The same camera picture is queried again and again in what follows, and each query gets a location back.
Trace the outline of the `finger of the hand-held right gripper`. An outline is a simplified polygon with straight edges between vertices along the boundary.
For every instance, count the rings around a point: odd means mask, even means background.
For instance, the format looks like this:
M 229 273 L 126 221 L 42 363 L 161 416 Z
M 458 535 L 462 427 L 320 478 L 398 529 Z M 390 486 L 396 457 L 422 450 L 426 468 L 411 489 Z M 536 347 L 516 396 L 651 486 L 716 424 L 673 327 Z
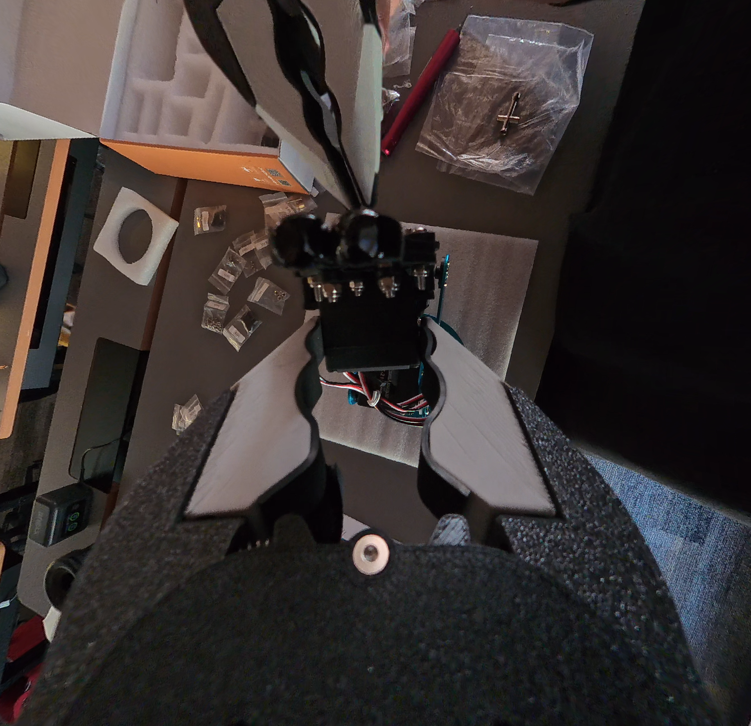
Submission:
M 334 141 L 360 205 L 372 205 L 380 165 L 382 38 L 378 0 L 300 0 L 322 38 Z
M 342 204 L 366 207 L 333 139 L 322 38 L 300 0 L 224 0 L 218 15 L 258 115 Z

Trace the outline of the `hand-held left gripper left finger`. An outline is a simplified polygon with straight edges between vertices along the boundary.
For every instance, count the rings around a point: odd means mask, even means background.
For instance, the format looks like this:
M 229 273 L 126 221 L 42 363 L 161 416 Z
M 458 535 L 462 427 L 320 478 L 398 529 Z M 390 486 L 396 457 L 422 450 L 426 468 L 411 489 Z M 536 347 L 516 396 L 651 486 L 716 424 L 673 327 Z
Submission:
M 275 502 L 309 514 L 322 503 L 322 329 L 311 318 L 237 383 L 187 501 L 190 520 Z

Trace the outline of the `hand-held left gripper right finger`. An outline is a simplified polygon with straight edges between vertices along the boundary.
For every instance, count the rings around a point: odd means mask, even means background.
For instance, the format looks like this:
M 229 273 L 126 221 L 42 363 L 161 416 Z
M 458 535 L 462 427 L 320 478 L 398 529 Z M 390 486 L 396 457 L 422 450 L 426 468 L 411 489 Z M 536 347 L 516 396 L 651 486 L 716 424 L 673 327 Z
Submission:
M 422 322 L 431 412 L 420 434 L 418 490 L 436 515 L 466 508 L 552 518 L 555 497 L 501 378 L 437 322 Z

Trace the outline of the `blue toy robot arm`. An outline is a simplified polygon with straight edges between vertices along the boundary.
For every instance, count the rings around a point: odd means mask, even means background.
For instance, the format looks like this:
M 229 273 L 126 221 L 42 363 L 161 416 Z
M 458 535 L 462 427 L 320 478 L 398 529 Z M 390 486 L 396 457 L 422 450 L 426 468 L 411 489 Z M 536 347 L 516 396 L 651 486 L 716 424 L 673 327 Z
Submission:
M 439 322 L 450 266 L 449 255 L 439 259 L 437 233 L 362 208 L 333 224 L 291 214 L 270 245 L 300 279 L 305 308 L 318 311 L 329 374 L 322 385 L 421 429 L 435 405 L 434 383 L 424 383 L 423 324 Z

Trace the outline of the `grey desk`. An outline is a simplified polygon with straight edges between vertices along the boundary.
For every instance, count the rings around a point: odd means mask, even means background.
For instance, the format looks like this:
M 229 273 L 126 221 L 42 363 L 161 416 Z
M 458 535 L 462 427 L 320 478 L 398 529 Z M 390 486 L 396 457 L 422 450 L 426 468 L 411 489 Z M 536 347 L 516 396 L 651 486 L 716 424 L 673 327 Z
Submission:
M 382 160 L 379 209 L 405 224 L 445 227 L 475 233 L 535 240 L 537 250 L 505 381 L 529 397 L 537 393 L 553 337 L 559 271 L 569 217 L 581 212 L 591 194 L 597 163 L 623 81 L 645 0 L 594 0 L 567 8 L 508 0 L 454 0 L 418 9 L 416 61 L 422 67 L 450 25 L 468 14 L 539 18 L 582 27 L 594 35 L 580 105 L 532 196 L 440 172 L 437 161 L 416 151 L 427 116 L 424 107 L 398 143 L 392 159 Z M 218 246 L 190 245 L 189 206 L 202 196 L 219 196 L 233 212 L 257 221 L 258 192 L 250 188 L 176 179 L 148 173 L 114 151 L 106 151 L 94 228 L 99 231 L 119 189 L 135 185 L 160 206 L 175 205 L 183 189 L 182 221 L 171 246 L 166 287 L 159 308 L 155 288 L 140 287 L 89 248 L 83 267 L 70 348 L 62 368 L 41 469 L 38 495 L 72 482 L 70 458 L 95 345 L 106 338 L 149 358 L 137 405 L 124 471 L 123 499 L 136 480 L 177 440 L 171 428 L 173 404 L 194 393 L 203 404 L 257 364 L 303 323 L 299 284 L 277 268 L 271 279 L 292 291 L 282 317 L 265 313 L 262 326 L 243 350 L 199 328 L 208 283 L 198 269 L 219 259 Z

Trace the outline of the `wood-edged background desk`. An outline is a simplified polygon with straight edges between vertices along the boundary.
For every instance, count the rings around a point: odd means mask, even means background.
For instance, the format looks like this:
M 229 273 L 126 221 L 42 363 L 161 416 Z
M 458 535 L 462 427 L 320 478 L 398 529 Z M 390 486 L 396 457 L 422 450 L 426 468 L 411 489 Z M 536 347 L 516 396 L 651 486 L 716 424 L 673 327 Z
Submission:
M 50 385 L 76 252 L 68 218 L 77 160 L 70 139 L 14 142 L 5 194 L 11 194 L 17 158 L 35 151 L 25 214 L 4 204 L 2 215 L 1 437 L 13 432 L 22 394 Z

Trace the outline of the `crumpled clear plastic bag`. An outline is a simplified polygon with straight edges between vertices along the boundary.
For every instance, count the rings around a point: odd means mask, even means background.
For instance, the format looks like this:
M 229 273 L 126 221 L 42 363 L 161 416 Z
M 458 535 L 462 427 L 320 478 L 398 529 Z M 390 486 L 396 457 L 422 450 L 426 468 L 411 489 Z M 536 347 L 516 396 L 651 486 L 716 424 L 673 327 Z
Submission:
M 383 104 L 393 105 L 400 99 L 400 91 L 411 88 L 409 75 L 414 54 L 416 26 L 414 17 L 420 6 L 430 1 L 440 0 L 401 0 L 390 18 L 384 32 L 382 61 Z

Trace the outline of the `red metal cylinder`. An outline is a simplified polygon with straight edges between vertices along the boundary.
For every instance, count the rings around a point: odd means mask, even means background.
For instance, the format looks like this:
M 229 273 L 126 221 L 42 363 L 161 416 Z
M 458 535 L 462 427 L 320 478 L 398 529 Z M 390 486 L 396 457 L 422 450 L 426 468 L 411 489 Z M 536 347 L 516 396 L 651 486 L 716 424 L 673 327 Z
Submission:
M 423 106 L 428 94 L 432 91 L 445 65 L 455 54 L 459 43 L 459 30 L 450 29 L 447 31 L 381 140 L 381 153 L 386 158 L 389 158 L 393 154 L 408 126 Z

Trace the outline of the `pile of small screw bags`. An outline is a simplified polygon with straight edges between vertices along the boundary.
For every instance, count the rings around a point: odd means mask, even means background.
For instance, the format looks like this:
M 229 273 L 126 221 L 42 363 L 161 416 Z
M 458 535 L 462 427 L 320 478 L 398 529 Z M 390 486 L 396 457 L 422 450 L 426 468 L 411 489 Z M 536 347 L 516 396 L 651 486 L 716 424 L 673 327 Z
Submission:
M 273 262 L 270 235 L 287 216 L 310 214 L 315 208 L 309 195 L 272 193 L 260 195 L 264 225 L 235 237 L 211 272 L 211 290 L 203 306 L 201 326 L 222 335 L 237 351 L 261 325 L 252 306 L 283 314 L 289 293 L 272 282 L 265 272 Z M 254 279 L 247 298 L 230 318 L 230 292 L 241 279 Z

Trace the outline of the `orange white cardboard box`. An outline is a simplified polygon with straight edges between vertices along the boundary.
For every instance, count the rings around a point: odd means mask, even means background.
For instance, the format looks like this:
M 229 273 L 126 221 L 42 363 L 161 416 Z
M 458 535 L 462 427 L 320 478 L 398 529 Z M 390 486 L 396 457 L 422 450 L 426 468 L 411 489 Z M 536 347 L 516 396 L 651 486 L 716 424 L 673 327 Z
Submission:
M 315 192 L 183 0 L 1 0 L 1 22 L 2 139 L 98 137 L 158 175 Z

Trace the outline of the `clear bag with metal part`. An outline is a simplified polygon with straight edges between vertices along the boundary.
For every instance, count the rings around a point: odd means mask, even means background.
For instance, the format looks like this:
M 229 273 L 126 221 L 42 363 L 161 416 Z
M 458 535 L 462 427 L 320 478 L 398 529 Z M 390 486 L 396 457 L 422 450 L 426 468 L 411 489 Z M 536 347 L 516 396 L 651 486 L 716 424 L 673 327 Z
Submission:
M 593 41 L 562 23 L 468 16 L 416 151 L 441 172 L 532 196 L 580 104 Z

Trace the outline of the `black power box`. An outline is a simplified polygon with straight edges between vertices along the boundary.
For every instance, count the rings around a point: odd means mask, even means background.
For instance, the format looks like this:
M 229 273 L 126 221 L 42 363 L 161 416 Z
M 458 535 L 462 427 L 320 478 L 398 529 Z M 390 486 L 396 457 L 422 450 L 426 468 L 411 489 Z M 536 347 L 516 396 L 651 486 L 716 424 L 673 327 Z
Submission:
M 28 539 L 52 546 L 79 534 L 89 525 L 95 491 L 86 483 L 73 483 L 34 499 Z

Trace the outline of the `black ribbed cylinder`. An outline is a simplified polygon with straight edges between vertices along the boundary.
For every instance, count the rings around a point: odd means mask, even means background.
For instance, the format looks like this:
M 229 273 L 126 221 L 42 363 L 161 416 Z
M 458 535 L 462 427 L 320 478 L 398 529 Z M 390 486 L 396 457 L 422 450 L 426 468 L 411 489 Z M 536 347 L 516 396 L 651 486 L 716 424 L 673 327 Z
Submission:
M 44 589 L 52 607 L 61 611 L 91 547 L 73 550 L 50 564 L 44 576 Z

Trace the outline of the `person's blue jeans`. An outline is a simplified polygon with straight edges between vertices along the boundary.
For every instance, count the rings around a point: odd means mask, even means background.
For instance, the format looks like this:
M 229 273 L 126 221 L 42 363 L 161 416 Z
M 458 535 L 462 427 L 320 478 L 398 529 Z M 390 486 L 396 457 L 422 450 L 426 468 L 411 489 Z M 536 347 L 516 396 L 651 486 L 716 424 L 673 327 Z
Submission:
M 587 458 L 652 551 L 697 671 L 725 722 L 749 724 L 749 526 L 638 472 Z

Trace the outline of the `person's black shirt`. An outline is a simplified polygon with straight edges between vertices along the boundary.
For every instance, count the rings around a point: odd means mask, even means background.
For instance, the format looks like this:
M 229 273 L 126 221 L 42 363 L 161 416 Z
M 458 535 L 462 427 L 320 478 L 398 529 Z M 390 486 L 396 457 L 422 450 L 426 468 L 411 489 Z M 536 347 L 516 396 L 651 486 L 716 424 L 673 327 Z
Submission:
M 645 0 L 535 399 L 590 451 L 745 519 L 749 8 Z

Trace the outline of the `white foam frame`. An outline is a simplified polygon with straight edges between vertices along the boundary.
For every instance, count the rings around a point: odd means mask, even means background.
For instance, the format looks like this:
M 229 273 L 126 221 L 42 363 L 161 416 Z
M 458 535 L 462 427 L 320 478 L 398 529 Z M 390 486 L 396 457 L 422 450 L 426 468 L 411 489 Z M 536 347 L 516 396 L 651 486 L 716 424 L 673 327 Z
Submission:
M 127 262 L 120 251 L 119 234 L 126 218 L 139 211 L 145 212 L 149 218 L 151 240 L 138 261 Z M 122 187 L 92 248 L 132 282 L 146 286 L 158 270 L 178 226 L 177 220 L 146 198 L 132 189 Z

